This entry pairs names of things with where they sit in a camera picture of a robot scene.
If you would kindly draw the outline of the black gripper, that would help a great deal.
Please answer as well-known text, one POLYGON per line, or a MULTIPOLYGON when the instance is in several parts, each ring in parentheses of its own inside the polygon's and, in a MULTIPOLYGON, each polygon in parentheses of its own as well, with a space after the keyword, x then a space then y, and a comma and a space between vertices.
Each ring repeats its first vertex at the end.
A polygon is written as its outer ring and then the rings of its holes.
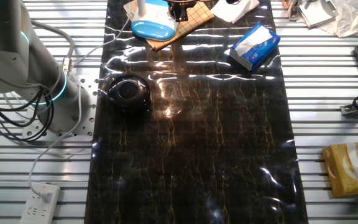
POLYGON ((166 2, 168 2, 168 5, 172 7, 172 17, 176 22, 179 22, 188 20, 186 9, 193 7, 198 2, 198 0, 166 0, 166 2))

